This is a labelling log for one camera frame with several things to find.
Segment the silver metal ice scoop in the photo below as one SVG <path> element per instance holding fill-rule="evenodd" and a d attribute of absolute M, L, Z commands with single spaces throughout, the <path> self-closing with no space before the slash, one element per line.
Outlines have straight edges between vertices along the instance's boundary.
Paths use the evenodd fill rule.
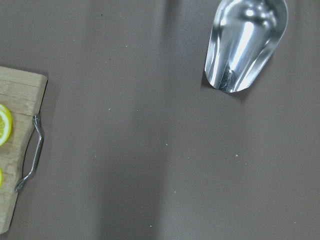
<path fill-rule="evenodd" d="M 222 0 L 205 58 L 208 83 L 224 93 L 249 88 L 279 45 L 287 24 L 284 0 Z"/>

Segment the bamboo cutting board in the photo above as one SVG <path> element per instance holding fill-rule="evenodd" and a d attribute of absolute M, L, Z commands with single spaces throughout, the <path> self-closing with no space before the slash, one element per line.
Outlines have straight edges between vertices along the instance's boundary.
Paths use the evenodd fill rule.
<path fill-rule="evenodd" d="M 10 228 L 18 192 L 14 188 L 23 178 L 27 146 L 35 131 L 32 117 L 39 114 L 48 79 L 42 74 L 1 67 L 0 103 L 11 113 L 12 128 L 8 140 L 0 147 L 0 232 Z"/>

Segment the lemon slice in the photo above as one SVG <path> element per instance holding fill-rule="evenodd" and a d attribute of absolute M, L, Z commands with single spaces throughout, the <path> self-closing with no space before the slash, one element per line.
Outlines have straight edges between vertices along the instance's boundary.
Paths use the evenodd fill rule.
<path fill-rule="evenodd" d="M 3 104 L 0 105 L 0 145 L 2 146 L 10 137 L 12 130 L 11 112 Z"/>
<path fill-rule="evenodd" d="M 3 171 L 0 168 L 0 188 L 1 188 L 2 184 L 3 184 Z"/>

